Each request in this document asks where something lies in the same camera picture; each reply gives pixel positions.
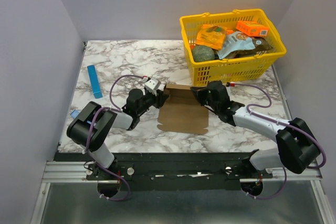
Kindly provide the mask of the brown cardboard box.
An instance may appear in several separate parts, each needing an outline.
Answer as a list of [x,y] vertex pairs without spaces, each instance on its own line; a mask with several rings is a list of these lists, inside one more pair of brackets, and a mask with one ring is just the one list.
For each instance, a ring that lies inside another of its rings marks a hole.
[[190,86],[168,83],[164,93],[169,98],[159,110],[158,129],[197,135],[208,132],[208,110],[199,104]]

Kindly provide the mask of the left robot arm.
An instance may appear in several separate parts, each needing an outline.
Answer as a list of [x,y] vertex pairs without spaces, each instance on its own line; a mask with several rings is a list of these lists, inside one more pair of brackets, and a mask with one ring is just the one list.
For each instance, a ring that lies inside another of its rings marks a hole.
[[161,108],[168,98],[162,90],[153,94],[148,90],[132,89],[121,111],[89,102],[70,123],[66,135],[99,164],[98,173],[104,179],[112,179],[117,171],[113,164],[115,157],[104,143],[110,129],[133,130],[141,115],[152,106]]

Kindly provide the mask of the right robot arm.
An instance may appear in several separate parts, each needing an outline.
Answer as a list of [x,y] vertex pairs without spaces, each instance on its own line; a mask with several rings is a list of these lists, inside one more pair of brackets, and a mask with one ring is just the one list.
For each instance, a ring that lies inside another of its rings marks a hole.
[[252,110],[254,104],[244,105],[230,99],[227,89],[233,82],[212,81],[205,87],[191,91],[201,106],[232,126],[249,129],[273,140],[277,146],[269,150],[254,150],[242,161],[241,171],[249,178],[267,168],[285,168],[295,174],[312,169],[311,163],[322,156],[316,169],[326,164],[326,153],[313,136],[306,122],[300,118],[291,121],[273,118]]

